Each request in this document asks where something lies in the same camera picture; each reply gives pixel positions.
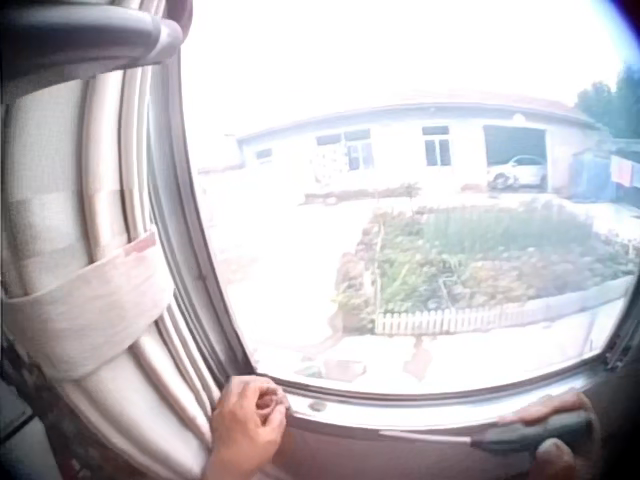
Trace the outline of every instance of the garden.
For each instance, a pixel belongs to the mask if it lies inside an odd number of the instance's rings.
[[[376,315],[524,303],[584,291],[637,271],[631,247],[562,205],[379,211],[343,255],[336,302],[345,333]]]

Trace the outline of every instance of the screwdriver handle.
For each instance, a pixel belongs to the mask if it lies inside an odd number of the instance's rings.
[[[485,452],[509,454],[535,452],[548,438],[557,438],[569,448],[588,439],[593,432],[593,418],[584,410],[558,413],[535,425],[514,423],[490,428],[471,437],[471,446]]]

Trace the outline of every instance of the white house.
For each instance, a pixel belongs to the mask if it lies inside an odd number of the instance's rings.
[[[304,191],[403,182],[459,191],[486,186],[490,165],[535,155],[547,162],[549,190],[562,192],[572,155],[608,137],[560,102],[447,92],[362,102],[237,140],[246,167],[269,165]]]

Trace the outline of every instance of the hand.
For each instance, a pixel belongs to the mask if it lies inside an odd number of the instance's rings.
[[[573,410],[585,410],[593,415],[592,437],[575,447],[574,452],[557,438],[542,443],[536,451],[529,480],[578,480],[596,476],[600,462],[600,428],[591,403],[584,394],[569,391],[558,396],[543,397],[498,420],[500,423],[522,422],[531,425],[557,413]]]
[[[233,377],[211,419],[213,453],[204,480],[247,480],[280,446],[289,403],[268,378]]]

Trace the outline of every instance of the screwdriver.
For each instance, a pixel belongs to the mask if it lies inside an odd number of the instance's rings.
[[[421,433],[381,430],[388,437],[405,438],[419,442],[458,443],[494,454],[534,453],[548,438],[557,438],[573,450],[593,432],[593,419],[583,410],[558,413],[535,425],[512,423],[490,428],[470,437],[426,435]]]

